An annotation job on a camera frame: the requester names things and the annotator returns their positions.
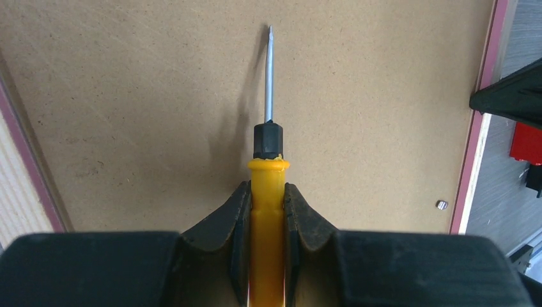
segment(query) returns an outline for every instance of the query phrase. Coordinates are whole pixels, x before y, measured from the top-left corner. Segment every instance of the wooden board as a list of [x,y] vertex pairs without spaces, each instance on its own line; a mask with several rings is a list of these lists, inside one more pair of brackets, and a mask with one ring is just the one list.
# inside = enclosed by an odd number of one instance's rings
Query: wooden board
[[249,178],[271,23],[288,181],[338,227],[447,232],[492,5],[2,0],[0,48],[76,230],[182,231]]

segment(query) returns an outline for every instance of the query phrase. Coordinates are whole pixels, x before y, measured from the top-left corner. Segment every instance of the striped white panel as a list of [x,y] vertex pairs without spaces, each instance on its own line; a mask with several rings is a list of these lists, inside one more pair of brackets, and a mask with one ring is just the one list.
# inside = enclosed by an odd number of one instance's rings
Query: striped white panel
[[0,244],[6,248],[13,239],[25,233],[52,231],[28,170],[1,117]]

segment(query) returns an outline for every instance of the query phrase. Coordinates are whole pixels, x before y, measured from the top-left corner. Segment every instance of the pink edge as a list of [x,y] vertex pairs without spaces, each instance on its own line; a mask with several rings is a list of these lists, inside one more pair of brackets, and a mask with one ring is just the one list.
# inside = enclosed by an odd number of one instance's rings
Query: pink edge
[[12,103],[10,102],[7,89],[5,88],[1,79],[0,112],[2,112],[4,121],[6,122],[8,129],[10,130],[13,142],[15,143],[15,146],[19,151],[19,155],[22,159],[22,162],[24,163],[24,166],[26,167],[26,171],[30,176],[32,185],[34,186],[34,189],[38,194],[40,203],[43,206],[43,209],[45,211],[45,214],[47,215],[47,218],[49,219],[52,229],[55,232],[65,232],[64,224],[60,220],[52,196],[47,188],[47,185],[45,184],[45,180],[42,176],[40,167],[38,166],[38,163],[32,153],[30,144],[28,143],[22,126],[19,123],[19,118],[12,106]]
[[[495,10],[493,13],[493,21],[490,29],[490,37],[486,49],[486,55],[484,57],[484,64],[482,69],[482,75],[480,78],[479,89],[485,88],[491,85],[493,69],[497,62],[497,56],[499,54],[499,43],[504,24],[504,17],[508,8],[508,0],[496,0]],[[463,211],[465,210],[465,201],[467,199],[467,190],[470,183],[470,175],[472,173],[472,167],[474,165],[474,159],[476,155],[476,147],[478,145],[478,137],[480,136],[480,128],[482,126],[482,114],[475,111],[472,117],[472,123],[470,125],[470,134],[468,136],[467,151],[465,153],[465,161],[463,163],[463,171],[461,172],[461,179],[459,183],[458,196],[454,210],[454,216],[452,217],[452,225],[450,227],[451,234],[458,234],[461,219],[463,218]]]

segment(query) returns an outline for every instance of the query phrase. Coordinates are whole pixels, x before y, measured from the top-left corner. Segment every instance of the yellow handle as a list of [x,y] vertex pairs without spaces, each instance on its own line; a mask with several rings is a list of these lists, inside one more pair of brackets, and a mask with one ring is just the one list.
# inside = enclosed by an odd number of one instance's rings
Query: yellow handle
[[253,159],[250,306],[284,304],[284,184],[288,161]]

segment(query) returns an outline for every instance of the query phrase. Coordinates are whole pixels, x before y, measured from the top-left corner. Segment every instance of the small metal nut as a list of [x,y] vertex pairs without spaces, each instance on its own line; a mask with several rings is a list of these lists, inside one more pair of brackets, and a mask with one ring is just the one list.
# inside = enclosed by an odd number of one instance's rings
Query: small metal nut
[[440,209],[440,210],[446,210],[446,208],[448,207],[448,202],[447,201],[444,201],[444,200],[439,200],[437,202],[437,208]]

